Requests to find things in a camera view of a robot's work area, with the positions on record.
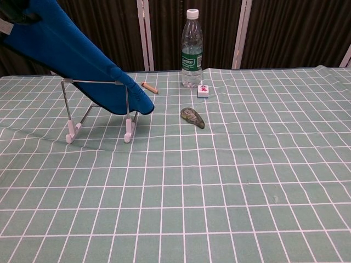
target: plastic bottle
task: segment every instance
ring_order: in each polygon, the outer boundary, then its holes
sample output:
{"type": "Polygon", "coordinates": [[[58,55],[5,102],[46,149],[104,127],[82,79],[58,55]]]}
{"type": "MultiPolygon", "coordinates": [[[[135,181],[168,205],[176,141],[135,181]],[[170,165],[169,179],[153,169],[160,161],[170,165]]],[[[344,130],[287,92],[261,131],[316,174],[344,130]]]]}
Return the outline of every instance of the plastic bottle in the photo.
{"type": "Polygon", "coordinates": [[[203,40],[199,10],[188,9],[186,19],[182,34],[182,84],[187,88],[197,88],[201,81],[203,40]]]}

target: green grid tablecloth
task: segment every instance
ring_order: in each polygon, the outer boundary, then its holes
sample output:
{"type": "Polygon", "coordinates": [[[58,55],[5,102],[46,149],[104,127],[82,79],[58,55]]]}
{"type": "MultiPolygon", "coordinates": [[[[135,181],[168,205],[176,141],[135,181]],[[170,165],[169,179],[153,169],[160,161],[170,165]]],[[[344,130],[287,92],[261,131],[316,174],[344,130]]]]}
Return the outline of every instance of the green grid tablecloth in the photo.
{"type": "Polygon", "coordinates": [[[68,145],[60,77],[0,79],[0,262],[351,261],[351,69],[131,76],[160,94],[130,144],[94,108],[68,145]]]}

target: blue fabric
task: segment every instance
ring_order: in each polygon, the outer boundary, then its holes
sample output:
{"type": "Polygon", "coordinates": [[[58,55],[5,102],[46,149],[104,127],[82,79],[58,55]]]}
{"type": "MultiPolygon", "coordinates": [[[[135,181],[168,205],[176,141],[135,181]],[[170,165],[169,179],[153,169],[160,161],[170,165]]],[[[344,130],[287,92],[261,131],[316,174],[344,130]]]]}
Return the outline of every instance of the blue fabric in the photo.
{"type": "MultiPolygon", "coordinates": [[[[14,25],[4,43],[57,74],[87,81],[119,81],[128,88],[129,110],[147,115],[154,104],[145,92],[108,59],[71,21],[56,0],[30,0],[25,13],[36,13],[42,20],[14,25]]],[[[96,104],[111,113],[127,113],[124,85],[76,83],[75,86],[96,104]]]]}

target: dark curtain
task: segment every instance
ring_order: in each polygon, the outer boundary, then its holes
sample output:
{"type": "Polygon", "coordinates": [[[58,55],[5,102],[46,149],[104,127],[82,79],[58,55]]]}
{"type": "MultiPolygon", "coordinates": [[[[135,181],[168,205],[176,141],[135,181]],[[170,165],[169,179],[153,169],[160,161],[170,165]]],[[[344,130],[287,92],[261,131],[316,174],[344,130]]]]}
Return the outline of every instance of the dark curtain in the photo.
{"type": "Polygon", "coordinates": [[[182,32],[190,8],[199,10],[202,68],[231,68],[241,0],[149,0],[155,70],[180,70],[182,32]]]}
{"type": "MultiPolygon", "coordinates": [[[[130,0],[58,0],[76,26],[124,71],[144,71],[138,10],[130,0]]],[[[0,77],[50,71],[0,46],[0,77]]]]}
{"type": "Polygon", "coordinates": [[[350,44],[350,0],[254,0],[241,68],[338,67],[350,44]]]}

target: folding stand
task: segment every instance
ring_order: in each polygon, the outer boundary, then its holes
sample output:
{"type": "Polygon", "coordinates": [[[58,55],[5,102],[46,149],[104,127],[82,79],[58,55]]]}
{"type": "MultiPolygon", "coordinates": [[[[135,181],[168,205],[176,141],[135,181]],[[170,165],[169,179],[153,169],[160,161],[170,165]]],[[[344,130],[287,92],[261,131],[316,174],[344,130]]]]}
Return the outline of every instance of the folding stand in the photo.
{"type": "MultiPolygon", "coordinates": [[[[77,80],[74,80],[74,79],[71,79],[71,78],[64,78],[61,81],[62,91],[63,91],[63,94],[64,94],[65,104],[66,104],[67,113],[68,113],[67,125],[68,125],[68,129],[69,129],[69,133],[66,135],[66,142],[68,144],[71,144],[75,140],[75,138],[78,135],[80,129],[82,128],[82,124],[85,121],[85,119],[87,118],[90,110],[93,107],[99,107],[99,106],[96,105],[96,104],[91,104],[90,107],[88,108],[87,112],[84,114],[83,118],[81,119],[81,121],[75,125],[73,120],[72,120],[72,118],[71,118],[70,108],[68,106],[68,101],[67,101],[67,96],[66,96],[66,89],[65,89],[65,82],[66,83],[75,83],[75,82],[101,83],[101,84],[115,84],[115,85],[123,85],[123,84],[118,82],[118,81],[114,81],[114,82],[108,82],[108,81],[77,81],[77,80]]],[[[128,89],[127,89],[127,87],[126,87],[126,99],[127,99],[127,119],[126,119],[126,133],[124,135],[124,142],[125,143],[129,143],[131,141],[131,137],[133,137],[133,134],[135,132],[135,120],[137,119],[138,112],[135,112],[134,118],[132,120],[131,117],[130,117],[130,114],[129,114],[129,101],[128,101],[128,89]]]]}

